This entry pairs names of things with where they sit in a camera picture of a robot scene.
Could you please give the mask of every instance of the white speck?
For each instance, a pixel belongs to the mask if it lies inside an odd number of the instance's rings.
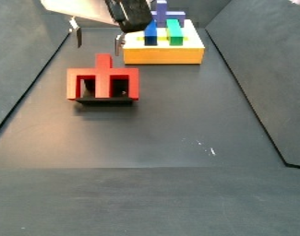
[[[214,148],[212,148],[212,153],[214,153],[214,155],[216,156],[215,151],[214,151]]]

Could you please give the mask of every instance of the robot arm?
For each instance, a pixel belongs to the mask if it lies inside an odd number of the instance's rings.
[[[41,0],[50,11],[73,16],[70,23],[77,31],[78,47],[82,45],[82,31],[76,17],[119,25],[124,33],[144,30],[152,21],[152,0]]]

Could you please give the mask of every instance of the black surface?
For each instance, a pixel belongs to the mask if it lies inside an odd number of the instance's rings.
[[[300,6],[232,1],[208,31],[284,160],[300,166]]]
[[[0,123],[69,34],[40,0],[0,1]]]
[[[278,167],[275,147],[206,30],[203,65],[143,65],[140,101],[84,107],[66,100],[68,68],[115,52],[119,29],[72,35],[0,132],[0,168]],[[123,58],[113,56],[115,67]]]
[[[300,171],[0,170],[0,235],[300,236]]]

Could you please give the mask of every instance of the red block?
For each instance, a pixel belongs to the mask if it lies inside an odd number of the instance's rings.
[[[69,68],[68,69],[68,99],[81,98],[81,80],[96,80],[96,98],[112,98],[112,81],[115,79],[129,80],[128,97],[139,100],[139,69],[137,68],[113,68],[113,59],[111,54],[96,55],[96,68]]]

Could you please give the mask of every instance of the toy blocks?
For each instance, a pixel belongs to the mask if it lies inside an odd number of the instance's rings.
[[[157,45],[157,28],[155,20],[145,29],[145,45]]]
[[[82,80],[95,93],[93,98],[81,98]],[[139,100],[139,83],[137,68],[113,68],[111,54],[97,54],[96,68],[68,69],[68,99],[91,103]]]
[[[177,19],[167,20],[167,36],[169,45],[183,45],[183,28]]]
[[[125,36],[125,64],[202,64],[206,47],[192,20],[184,12],[167,11],[167,0],[157,0],[152,14],[155,22],[147,30]]]
[[[184,27],[186,13],[183,11],[167,11],[167,0],[157,0],[156,11],[152,11],[159,28],[167,27],[168,19],[177,19]]]
[[[184,21],[183,45],[169,45],[167,29],[157,29],[157,46],[147,46],[140,40],[144,37],[143,31],[125,36],[123,51],[127,65],[203,63],[206,47],[191,19]]]

